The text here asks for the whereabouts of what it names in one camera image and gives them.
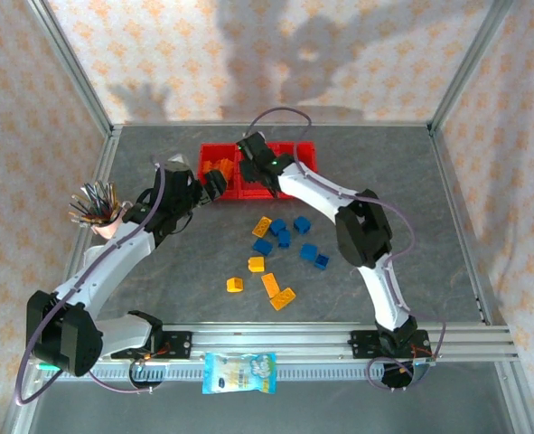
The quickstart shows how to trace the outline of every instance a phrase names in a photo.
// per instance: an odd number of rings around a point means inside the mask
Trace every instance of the snack bag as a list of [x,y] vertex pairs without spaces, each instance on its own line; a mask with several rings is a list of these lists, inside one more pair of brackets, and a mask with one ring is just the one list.
[[224,355],[206,353],[202,393],[261,391],[275,393],[274,353]]

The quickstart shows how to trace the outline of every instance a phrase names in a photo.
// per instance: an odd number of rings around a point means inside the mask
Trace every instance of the cup of pens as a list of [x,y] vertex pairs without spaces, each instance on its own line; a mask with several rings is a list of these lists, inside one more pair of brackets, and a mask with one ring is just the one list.
[[106,240],[111,239],[132,204],[117,200],[116,187],[112,183],[97,181],[94,185],[82,185],[80,190],[85,197],[79,194],[71,196],[73,202],[70,207],[76,210],[69,212],[71,220],[81,227],[90,227]]

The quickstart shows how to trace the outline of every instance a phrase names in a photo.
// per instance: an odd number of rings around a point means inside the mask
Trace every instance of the wall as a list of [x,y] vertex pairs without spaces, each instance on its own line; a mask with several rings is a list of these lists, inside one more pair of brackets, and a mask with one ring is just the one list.
[[25,305],[61,281],[67,204],[103,138],[24,0],[0,1],[0,426],[24,348]]
[[534,393],[534,1],[514,2],[443,130],[478,269]]
[[114,123],[426,121],[492,0],[50,0]]

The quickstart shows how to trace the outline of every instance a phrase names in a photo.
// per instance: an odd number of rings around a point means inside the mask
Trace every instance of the blue lego brick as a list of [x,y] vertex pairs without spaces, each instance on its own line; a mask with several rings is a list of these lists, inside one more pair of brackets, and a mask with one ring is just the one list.
[[270,223],[270,227],[268,229],[270,230],[270,233],[277,236],[279,232],[281,232],[283,229],[286,229],[286,223],[283,221],[283,219],[276,219]]
[[311,229],[311,222],[301,215],[295,219],[293,226],[300,234],[305,235]]
[[288,249],[291,247],[291,232],[283,229],[278,233],[278,247],[281,249]]
[[317,246],[314,246],[313,244],[303,244],[300,255],[303,259],[314,260],[317,257]]
[[314,260],[314,265],[318,269],[326,269],[328,263],[329,263],[329,257],[324,256],[324,255],[318,255],[317,259]]
[[262,238],[259,238],[258,240],[255,241],[252,248],[253,250],[256,250],[258,253],[262,253],[263,255],[268,256],[268,254],[273,249],[273,245],[270,242],[265,241]]

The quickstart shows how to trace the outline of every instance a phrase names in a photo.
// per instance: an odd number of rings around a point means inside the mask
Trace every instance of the red tray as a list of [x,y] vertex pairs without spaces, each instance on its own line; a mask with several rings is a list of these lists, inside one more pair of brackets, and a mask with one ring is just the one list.
[[[273,142],[268,143],[276,156],[281,154],[293,154],[293,142]],[[315,156],[315,149],[313,142],[301,142],[298,147],[299,160],[306,164],[308,168],[317,172],[317,163]],[[273,199],[273,196],[268,190],[259,183],[247,183],[240,176],[239,163],[242,158],[237,146],[233,143],[203,143],[201,145],[201,152],[198,162],[198,177],[204,179],[202,175],[202,162],[211,161],[213,164],[228,158],[234,162],[234,174],[227,185],[226,192],[221,196],[221,199]],[[280,194],[281,199],[289,199],[292,196],[287,194]]]

